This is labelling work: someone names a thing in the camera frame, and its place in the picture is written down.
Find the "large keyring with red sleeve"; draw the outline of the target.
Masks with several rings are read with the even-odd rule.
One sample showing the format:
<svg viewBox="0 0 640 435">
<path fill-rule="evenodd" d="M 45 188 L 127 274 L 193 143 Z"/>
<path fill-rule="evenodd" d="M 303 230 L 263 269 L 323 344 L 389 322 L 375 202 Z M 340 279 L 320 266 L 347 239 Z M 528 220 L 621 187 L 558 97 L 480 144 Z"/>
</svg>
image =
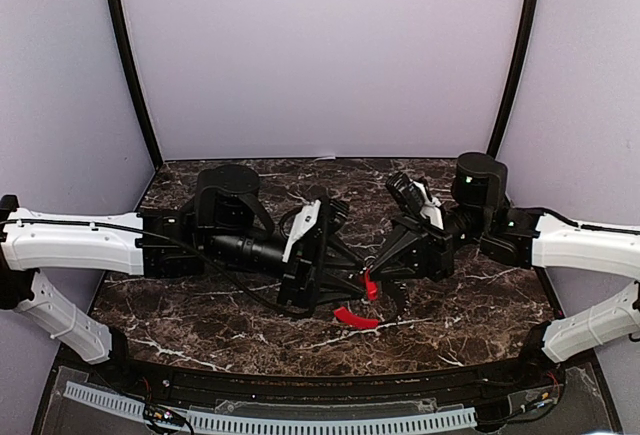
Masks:
<svg viewBox="0 0 640 435">
<path fill-rule="evenodd" d="M 358 303 L 341 306 L 333 311 L 335 319 L 356 330 L 371 330 L 399 322 L 408 308 L 408 295 L 403 284 L 377 283 L 378 299 L 367 297 Z"/>
</svg>

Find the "red key tag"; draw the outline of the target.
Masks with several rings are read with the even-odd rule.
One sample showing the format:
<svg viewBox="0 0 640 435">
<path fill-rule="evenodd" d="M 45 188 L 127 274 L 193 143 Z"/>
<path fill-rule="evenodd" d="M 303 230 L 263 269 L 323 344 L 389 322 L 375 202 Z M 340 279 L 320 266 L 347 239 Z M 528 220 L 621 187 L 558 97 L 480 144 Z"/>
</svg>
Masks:
<svg viewBox="0 0 640 435">
<path fill-rule="evenodd" d="M 363 274 L 363 281 L 366 291 L 366 297 L 369 301 L 378 299 L 378 285 L 371 279 L 370 270 L 366 269 Z"/>
</svg>

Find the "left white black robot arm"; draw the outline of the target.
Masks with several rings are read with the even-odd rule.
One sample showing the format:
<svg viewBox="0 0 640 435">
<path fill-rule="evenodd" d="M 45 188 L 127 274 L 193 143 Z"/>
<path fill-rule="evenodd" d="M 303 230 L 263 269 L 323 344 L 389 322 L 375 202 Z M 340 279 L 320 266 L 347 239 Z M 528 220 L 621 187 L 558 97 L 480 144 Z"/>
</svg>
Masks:
<svg viewBox="0 0 640 435">
<path fill-rule="evenodd" d="M 260 202 L 259 175 L 227 164 L 199 173 L 193 197 L 176 210 L 108 216 L 46 214 L 13 195 L 1 200 L 1 306 L 44 329 L 120 391 L 141 382 L 126 337 L 79 309 L 46 277 L 49 268 L 112 271 L 144 278 L 196 276 L 206 268 L 236 283 L 239 273 L 275 278 L 270 308 L 307 318 L 322 304 L 361 299 L 341 277 L 363 260 L 338 237 L 349 208 L 322 197 L 291 211 L 279 233 Z"/>
</svg>

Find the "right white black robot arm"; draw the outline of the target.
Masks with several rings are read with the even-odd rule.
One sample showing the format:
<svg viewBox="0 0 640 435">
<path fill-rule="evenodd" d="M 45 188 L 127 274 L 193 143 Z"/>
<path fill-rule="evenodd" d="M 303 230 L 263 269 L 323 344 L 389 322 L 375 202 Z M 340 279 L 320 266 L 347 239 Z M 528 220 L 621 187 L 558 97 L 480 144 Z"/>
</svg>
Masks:
<svg viewBox="0 0 640 435">
<path fill-rule="evenodd" d="M 453 275 L 456 252 L 475 243 L 506 266 L 565 267 L 629 278 L 607 300 L 529 331 L 510 379 L 530 389 L 549 366 L 612 340 L 639 339 L 639 230 L 574 221 L 548 208 L 515 207 L 506 196 L 507 177 L 507 166 L 488 154 L 460 155 L 451 186 L 456 205 L 444 210 L 426 183 L 403 172 L 391 175 L 386 188 L 401 214 L 366 272 L 376 282 L 440 281 Z"/>
</svg>

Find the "small green circuit board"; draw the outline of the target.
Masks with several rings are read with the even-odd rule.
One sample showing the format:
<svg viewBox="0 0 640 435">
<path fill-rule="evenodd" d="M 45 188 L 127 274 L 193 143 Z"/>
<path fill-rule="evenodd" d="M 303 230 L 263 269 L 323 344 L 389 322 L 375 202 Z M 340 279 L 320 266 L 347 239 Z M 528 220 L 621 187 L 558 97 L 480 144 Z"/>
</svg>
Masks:
<svg viewBox="0 0 640 435">
<path fill-rule="evenodd" d="M 159 405 L 146 404 L 143 408 L 143 419 L 150 423 L 164 423 L 183 426 L 184 417 L 173 410 Z"/>
</svg>

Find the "black front rail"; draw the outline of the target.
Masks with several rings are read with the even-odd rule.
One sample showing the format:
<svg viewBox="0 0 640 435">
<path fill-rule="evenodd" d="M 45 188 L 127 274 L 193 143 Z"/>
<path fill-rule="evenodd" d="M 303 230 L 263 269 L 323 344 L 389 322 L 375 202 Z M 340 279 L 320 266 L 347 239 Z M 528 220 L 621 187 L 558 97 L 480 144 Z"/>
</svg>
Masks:
<svg viewBox="0 0 640 435">
<path fill-rule="evenodd" d="M 542 389 L 559 397 L 562 366 L 544 367 L 519 359 L 442 368 L 397 336 L 363 332 L 312 343 L 304 329 L 295 340 L 257 331 L 188 332 L 154 336 L 149 331 L 124 340 L 115 336 L 112 359 L 92 366 L 95 377 L 116 391 L 152 401 L 240 401 L 347 404 L 433 398 L 438 402 L 490 405 L 506 412 L 508 396 Z"/>
</svg>

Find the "right black frame post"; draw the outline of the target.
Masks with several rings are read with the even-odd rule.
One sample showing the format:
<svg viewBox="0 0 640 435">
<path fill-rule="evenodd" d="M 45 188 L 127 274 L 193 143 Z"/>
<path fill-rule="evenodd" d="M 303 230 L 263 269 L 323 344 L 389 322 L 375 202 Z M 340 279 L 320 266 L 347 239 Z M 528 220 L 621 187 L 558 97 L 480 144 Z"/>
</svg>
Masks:
<svg viewBox="0 0 640 435">
<path fill-rule="evenodd" d="M 538 0 L 523 0 L 513 53 L 486 153 L 496 158 L 504 142 L 528 52 Z"/>
</svg>

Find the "black frame post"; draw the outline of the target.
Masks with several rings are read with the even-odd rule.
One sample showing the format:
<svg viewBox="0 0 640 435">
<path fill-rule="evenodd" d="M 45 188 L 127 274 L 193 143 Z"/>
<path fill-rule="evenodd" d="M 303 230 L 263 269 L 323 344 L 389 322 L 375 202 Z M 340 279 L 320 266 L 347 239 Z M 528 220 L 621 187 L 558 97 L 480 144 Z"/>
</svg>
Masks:
<svg viewBox="0 0 640 435">
<path fill-rule="evenodd" d="M 513 53 L 486 153 L 496 158 L 504 142 L 528 52 L 538 0 L 523 0 Z"/>
<path fill-rule="evenodd" d="M 136 62 L 134 60 L 134 54 L 125 19 L 123 1 L 107 0 L 107 4 L 121 67 L 134 108 L 136 120 L 152 166 L 155 170 L 159 170 L 162 167 L 164 160 L 152 126 L 151 117 L 144 98 Z"/>
</svg>

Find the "left black frame post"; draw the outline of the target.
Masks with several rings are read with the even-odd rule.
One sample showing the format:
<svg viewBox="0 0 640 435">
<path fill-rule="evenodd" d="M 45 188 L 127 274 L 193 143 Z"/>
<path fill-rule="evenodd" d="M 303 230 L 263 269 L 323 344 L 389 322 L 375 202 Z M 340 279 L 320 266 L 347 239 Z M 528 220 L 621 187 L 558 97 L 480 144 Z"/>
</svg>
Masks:
<svg viewBox="0 0 640 435">
<path fill-rule="evenodd" d="M 134 108 L 136 120 L 152 166 L 155 170 L 159 170 L 162 167 L 164 160 L 152 126 L 151 117 L 144 98 L 136 62 L 134 60 L 134 54 L 125 19 L 123 1 L 107 0 L 107 4 L 121 67 Z"/>
</svg>

